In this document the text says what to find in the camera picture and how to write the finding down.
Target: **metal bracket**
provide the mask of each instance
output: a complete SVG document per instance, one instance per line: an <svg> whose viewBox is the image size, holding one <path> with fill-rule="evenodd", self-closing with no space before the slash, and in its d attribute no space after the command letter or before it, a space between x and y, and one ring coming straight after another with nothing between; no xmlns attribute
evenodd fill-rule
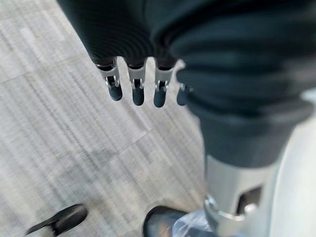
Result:
<svg viewBox="0 0 316 237"><path fill-rule="evenodd" d="M155 90L159 91L160 88L163 88L164 92L167 91L168 85L171 81L171 76L173 73L173 68L169 70L160 70L156 67L155 71Z"/></svg>
<svg viewBox="0 0 316 237"><path fill-rule="evenodd" d="M102 78L105 81L105 84L108 86L109 89L113 87L113 84L115 87L119 87L120 81L119 81L119 68L117 66L117 59L114 59L114 67L108 71L101 70L103 65L96 65L99 69L99 72L101 73Z"/></svg>
<svg viewBox="0 0 316 237"><path fill-rule="evenodd" d="M139 69L128 68L129 80L130 80L130 83L132 85L133 90L135 90L135 88L136 88L136 84L135 84L136 80L140 80L139 88L140 89L144 88L145 72L146 72L145 63L144 63L144 66L139 68Z"/></svg>

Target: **gray carpet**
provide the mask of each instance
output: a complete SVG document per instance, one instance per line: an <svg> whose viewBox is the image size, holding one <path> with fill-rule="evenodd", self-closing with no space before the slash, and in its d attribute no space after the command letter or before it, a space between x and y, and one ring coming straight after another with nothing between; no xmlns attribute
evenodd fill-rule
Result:
<svg viewBox="0 0 316 237"><path fill-rule="evenodd" d="M201 207L203 148L197 120L176 104L153 105L154 63L145 104L106 85L54 0L0 1L0 236L78 202L90 214L63 237L138 237L156 204Z"/></svg>

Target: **black sleeve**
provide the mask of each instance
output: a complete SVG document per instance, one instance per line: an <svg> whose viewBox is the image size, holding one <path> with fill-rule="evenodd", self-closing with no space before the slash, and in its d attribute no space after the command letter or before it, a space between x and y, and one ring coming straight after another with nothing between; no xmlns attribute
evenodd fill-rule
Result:
<svg viewBox="0 0 316 237"><path fill-rule="evenodd" d="M300 96L316 86L315 1L189 2L200 8L168 17L148 0L144 14L152 40L186 63L177 78L194 89L187 103L205 152L241 167L273 163L313 110Z"/></svg>
<svg viewBox="0 0 316 237"><path fill-rule="evenodd" d="M59 0L92 61L180 58L205 152L242 167L273 163L313 110L314 0Z"/></svg>

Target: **robotic hand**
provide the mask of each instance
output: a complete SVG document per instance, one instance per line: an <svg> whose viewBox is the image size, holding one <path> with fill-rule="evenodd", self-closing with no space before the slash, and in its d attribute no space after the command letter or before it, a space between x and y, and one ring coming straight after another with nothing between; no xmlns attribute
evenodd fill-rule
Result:
<svg viewBox="0 0 316 237"><path fill-rule="evenodd" d="M185 212L154 208L146 237L269 236L274 174L294 127L312 113L316 87L313 0L59 0L114 100L116 57L133 101L144 101L145 61L156 58L154 104L165 102L176 59L178 103L199 117L205 147L206 232L172 233Z"/></svg>

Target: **black shoe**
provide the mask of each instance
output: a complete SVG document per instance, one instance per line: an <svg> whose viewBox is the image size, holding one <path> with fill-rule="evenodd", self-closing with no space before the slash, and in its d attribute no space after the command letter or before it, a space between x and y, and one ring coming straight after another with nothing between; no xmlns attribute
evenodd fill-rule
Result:
<svg viewBox="0 0 316 237"><path fill-rule="evenodd" d="M87 208L83 204L76 204L57 212L53 217L29 228L25 235L33 233L43 227L49 226L51 227L54 236L58 236L61 233L79 225L85 220L87 215Z"/></svg>
<svg viewBox="0 0 316 237"><path fill-rule="evenodd" d="M143 224L144 237L172 237L173 224L187 213L166 206L151 209Z"/></svg>

